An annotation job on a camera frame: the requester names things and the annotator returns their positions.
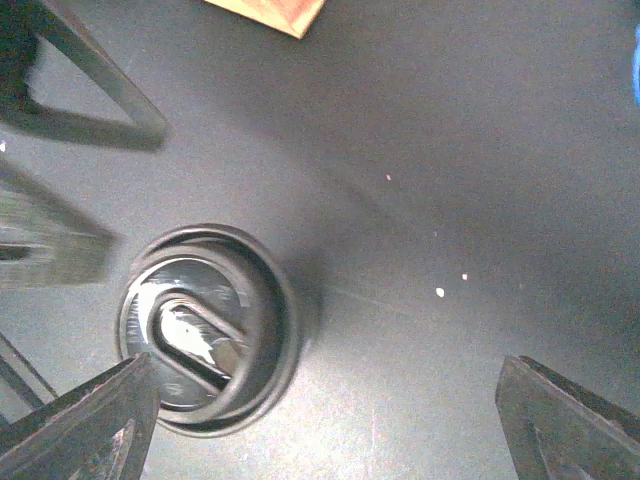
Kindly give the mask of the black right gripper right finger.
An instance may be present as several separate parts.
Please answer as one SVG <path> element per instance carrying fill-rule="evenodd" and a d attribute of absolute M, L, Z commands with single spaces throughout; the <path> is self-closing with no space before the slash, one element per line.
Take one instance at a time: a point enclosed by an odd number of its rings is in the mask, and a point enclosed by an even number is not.
<path fill-rule="evenodd" d="M 534 359 L 504 359 L 495 404 L 520 479 L 639 477 L 639 417 Z"/>

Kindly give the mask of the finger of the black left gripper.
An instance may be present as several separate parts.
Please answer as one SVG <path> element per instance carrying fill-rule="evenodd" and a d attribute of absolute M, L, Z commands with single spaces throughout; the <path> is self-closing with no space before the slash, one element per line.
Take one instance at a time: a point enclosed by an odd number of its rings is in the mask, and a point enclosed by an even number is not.
<path fill-rule="evenodd" d="M 66 1 L 1 4 L 1 123 L 24 135 L 159 150 L 167 121 Z"/>
<path fill-rule="evenodd" d="M 8 160 L 1 161 L 1 287 L 101 281 L 115 234 Z"/>

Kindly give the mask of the brown paper bag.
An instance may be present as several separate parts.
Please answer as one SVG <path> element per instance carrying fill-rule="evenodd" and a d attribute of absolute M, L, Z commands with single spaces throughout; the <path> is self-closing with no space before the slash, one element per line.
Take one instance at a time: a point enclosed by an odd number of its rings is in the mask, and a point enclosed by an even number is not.
<path fill-rule="evenodd" d="M 206 0 L 287 34 L 302 39 L 314 22 L 325 0 Z"/>

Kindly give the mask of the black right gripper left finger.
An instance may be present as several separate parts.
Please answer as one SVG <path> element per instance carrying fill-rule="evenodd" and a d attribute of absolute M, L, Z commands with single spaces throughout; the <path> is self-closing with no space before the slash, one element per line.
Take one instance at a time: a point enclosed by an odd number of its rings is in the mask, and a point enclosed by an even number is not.
<path fill-rule="evenodd" d="M 151 357 L 128 358 L 1 431 L 3 479 L 139 479 L 160 401 Z"/>

